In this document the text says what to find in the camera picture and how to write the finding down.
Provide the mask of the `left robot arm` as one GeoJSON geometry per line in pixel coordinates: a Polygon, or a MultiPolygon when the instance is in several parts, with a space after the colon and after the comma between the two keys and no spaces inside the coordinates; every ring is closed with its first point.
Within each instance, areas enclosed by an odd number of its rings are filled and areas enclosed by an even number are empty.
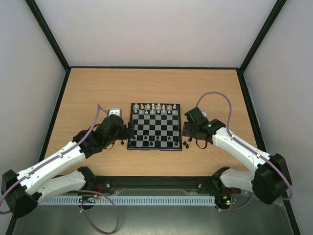
{"type": "Polygon", "coordinates": [[[6,202],[14,217],[32,212],[44,200],[74,190],[89,190],[95,175],[88,167],[81,167],[66,176],[59,173],[102,152],[116,140],[134,136],[131,122],[124,123],[117,115],[109,115],[100,124],[80,131],[64,147],[25,170],[8,170],[2,175],[1,201],[6,202]]]}

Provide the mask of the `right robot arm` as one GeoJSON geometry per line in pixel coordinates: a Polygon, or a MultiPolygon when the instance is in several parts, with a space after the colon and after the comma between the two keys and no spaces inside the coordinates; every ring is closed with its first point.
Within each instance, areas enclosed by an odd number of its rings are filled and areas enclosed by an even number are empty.
{"type": "Polygon", "coordinates": [[[215,145],[247,167],[248,172],[221,168],[213,180],[217,191],[239,188],[254,193],[265,204],[272,204],[292,185],[285,158],[257,149],[229,130],[229,125],[218,119],[209,121],[198,107],[185,113],[187,121],[182,135],[195,141],[215,145]]]}

